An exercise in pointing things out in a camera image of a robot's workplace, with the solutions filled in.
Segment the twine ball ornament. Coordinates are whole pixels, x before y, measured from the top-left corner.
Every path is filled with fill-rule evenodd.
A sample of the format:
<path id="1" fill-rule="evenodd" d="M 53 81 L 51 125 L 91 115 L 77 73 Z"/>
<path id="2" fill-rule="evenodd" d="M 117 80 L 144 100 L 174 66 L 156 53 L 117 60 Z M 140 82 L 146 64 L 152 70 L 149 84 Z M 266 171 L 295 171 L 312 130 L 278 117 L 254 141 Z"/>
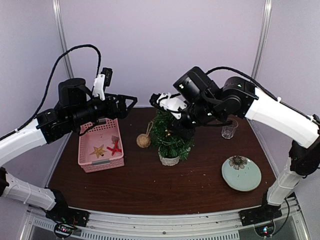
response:
<path id="1" fill-rule="evenodd" d="M 153 121 L 150 121 L 148 123 L 146 133 L 141 133 L 136 138 L 136 143 L 140 148 L 146 149 L 151 145 L 150 133 L 151 133 L 153 125 L 154 125 Z"/>

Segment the gold star ornament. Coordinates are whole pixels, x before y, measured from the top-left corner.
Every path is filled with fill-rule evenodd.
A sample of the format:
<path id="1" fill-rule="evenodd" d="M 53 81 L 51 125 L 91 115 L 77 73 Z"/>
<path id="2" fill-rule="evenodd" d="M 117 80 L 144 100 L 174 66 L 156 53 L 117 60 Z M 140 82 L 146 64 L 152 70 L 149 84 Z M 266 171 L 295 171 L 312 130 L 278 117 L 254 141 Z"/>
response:
<path id="1" fill-rule="evenodd" d="M 103 157 L 105 155 L 105 150 L 104 150 L 104 145 L 102 144 L 101 146 L 99 147 L 93 147 L 93 152 L 91 152 L 89 155 L 90 156 L 93 156 L 95 155 L 95 157 L 97 159 L 99 159 L 100 157 Z"/>

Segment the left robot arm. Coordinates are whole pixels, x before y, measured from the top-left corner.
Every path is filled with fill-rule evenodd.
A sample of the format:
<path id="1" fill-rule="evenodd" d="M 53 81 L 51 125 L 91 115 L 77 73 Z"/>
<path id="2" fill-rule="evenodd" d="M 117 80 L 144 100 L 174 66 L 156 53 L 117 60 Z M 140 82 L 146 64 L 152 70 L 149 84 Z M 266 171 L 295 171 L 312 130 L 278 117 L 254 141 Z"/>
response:
<path id="1" fill-rule="evenodd" d="M 105 93 L 111 83 L 112 69 L 98 67 L 92 89 L 83 78 L 70 78 L 58 85 L 58 102 L 54 108 L 41 111 L 44 100 L 23 125 L 0 138 L 0 196 L 52 211 L 61 222 L 72 218 L 63 194 L 14 177 L 4 165 L 14 158 L 43 145 L 51 144 L 73 132 L 86 134 L 81 126 L 99 120 L 124 119 L 138 102 L 137 97 Z"/>

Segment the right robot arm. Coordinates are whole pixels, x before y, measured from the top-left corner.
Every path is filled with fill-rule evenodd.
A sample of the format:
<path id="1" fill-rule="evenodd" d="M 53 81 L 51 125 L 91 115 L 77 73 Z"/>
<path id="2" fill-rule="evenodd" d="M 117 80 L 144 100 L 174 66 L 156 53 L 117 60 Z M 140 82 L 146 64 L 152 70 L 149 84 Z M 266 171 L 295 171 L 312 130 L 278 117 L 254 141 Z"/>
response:
<path id="1" fill-rule="evenodd" d="M 214 120 L 226 123 L 233 115 L 267 125 L 292 139 L 285 168 L 256 210 L 259 220 L 268 220 L 300 180 L 318 168 L 319 118 L 293 109 L 249 76 L 240 73 L 219 87 L 207 72 L 195 66 L 173 86 L 177 95 L 169 94 L 160 103 L 174 117 L 172 130 L 183 137 Z"/>

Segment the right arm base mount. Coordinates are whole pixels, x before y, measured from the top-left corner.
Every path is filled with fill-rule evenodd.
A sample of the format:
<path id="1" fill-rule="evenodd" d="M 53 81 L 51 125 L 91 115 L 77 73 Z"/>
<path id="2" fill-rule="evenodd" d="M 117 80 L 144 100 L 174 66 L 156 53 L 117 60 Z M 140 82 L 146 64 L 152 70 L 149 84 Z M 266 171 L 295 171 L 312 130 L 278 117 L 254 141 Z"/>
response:
<path id="1" fill-rule="evenodd" d="M 261 206 L 239 212 L 242 226 L 253 225 L 255 233 L 263 238 L 271 237 L 276 232 L 274 220 L 280 218 L 282 215 L 279 209 L 264 211 Z"/>

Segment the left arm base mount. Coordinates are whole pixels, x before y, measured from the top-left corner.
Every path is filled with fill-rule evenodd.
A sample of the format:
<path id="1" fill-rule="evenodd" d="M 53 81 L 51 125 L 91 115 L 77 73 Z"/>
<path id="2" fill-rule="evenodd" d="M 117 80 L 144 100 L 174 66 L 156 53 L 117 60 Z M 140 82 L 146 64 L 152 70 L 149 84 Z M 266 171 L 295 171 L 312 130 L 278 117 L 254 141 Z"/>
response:
<path id="1" fill-rule="evenodd" d="M 42 209 L 45 217 L 55 223 L 53 233 L 60 239 L 70 237 L 79 227 L 86 227 L 90 213 L 86 210 L 55 206 L 52 210 Z"/>

